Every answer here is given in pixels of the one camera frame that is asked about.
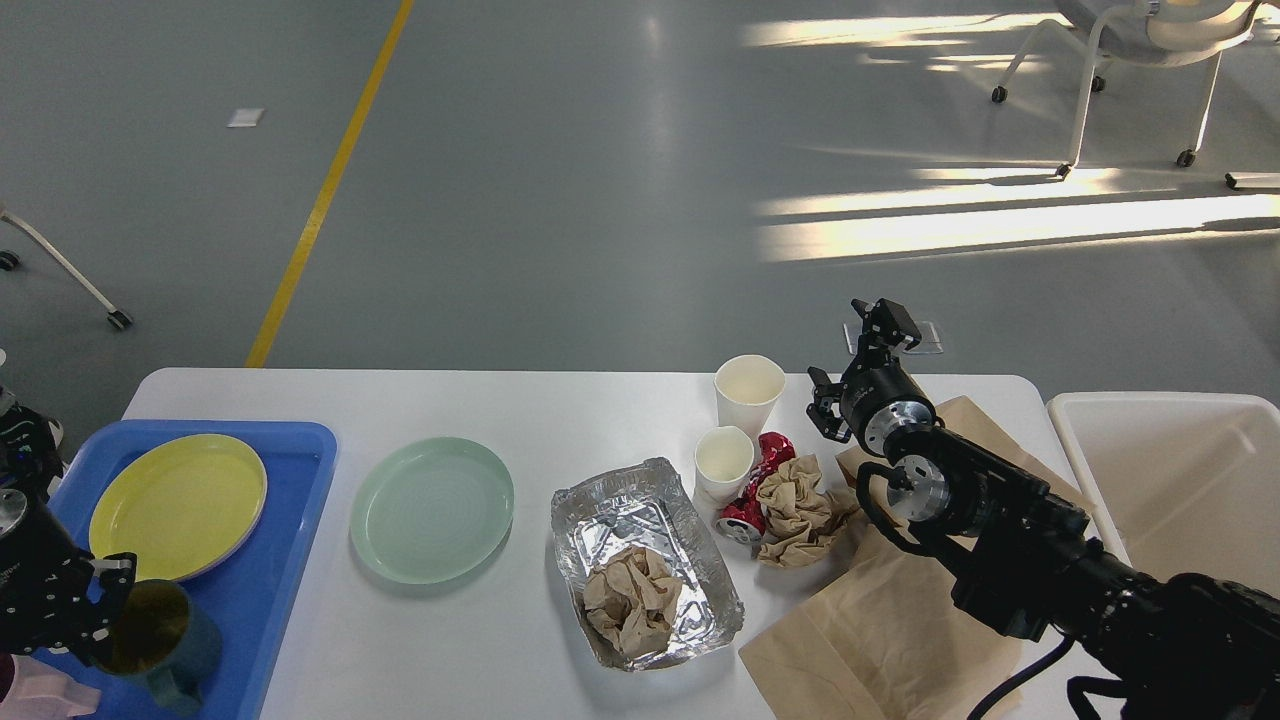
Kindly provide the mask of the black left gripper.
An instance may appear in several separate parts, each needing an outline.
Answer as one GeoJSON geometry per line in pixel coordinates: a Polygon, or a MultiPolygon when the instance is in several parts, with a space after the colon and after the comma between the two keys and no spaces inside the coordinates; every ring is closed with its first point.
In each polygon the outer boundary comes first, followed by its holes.
{"type": "Polygon", "coordinates": [[[138,557],[82,552],[47,506],[19,489],[1,498],[1,650],[72,652],[86,667],[113,655],[138,557]]]}

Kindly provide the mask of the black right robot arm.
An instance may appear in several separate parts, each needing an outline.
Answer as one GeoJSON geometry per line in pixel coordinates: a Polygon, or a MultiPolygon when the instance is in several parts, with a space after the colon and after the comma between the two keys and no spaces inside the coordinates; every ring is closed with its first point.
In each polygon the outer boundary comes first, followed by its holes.
{"type": "Polygon", "coordinates": [[[1001,635],[1061,643],[989,692],[998,701],[1080,646],[1110,678],[1074,676],[1068,701],[1094,719],[1092,696],[1120,698],[1125,719],[1275,719],[1277,600],[1236,582],[1183,573],[1166,582],[1085,537],[1089,515],[1047,480],[946,427],[899,355],[922,333],[905,306],[852,300],[861,318],[838,380],[813,366],[806,414],[827,439],[870,460],[852,480],[860,509],[895,547],[937,559],[954,605],[1001,635]]]}

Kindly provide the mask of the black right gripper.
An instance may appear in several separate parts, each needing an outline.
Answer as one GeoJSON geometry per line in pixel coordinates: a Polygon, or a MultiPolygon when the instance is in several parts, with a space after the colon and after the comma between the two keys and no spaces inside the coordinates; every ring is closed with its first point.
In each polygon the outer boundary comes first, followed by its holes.
{"type": "Polygon", "coordinates": [[[873,304],[852,299],[861,332],[851,363],[855,374],[832,380],[809,366],[813,384],[806,416],[827,439],[849,442],[849,427],[869,454],[884,454],[888,438],[902,429],[934,425],[934,406],[920,386],[899,364],[899,355],[915,348],[922,333],[904,305],[888,299],[873,304]],[[840,405],[840,410],[833,406],[840,405]]]}

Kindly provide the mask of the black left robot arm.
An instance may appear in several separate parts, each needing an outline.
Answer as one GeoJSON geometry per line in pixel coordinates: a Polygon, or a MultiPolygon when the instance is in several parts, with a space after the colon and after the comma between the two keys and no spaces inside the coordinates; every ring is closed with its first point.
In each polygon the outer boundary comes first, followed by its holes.
{"type": "Polygon", "coordinates": [[[114,651],[113,624],[136,580],[136,553],[79,547],[49,509],[65,471],[52,423],[3,391],[1,647],[72,653],[84,666],[114,651]]]}

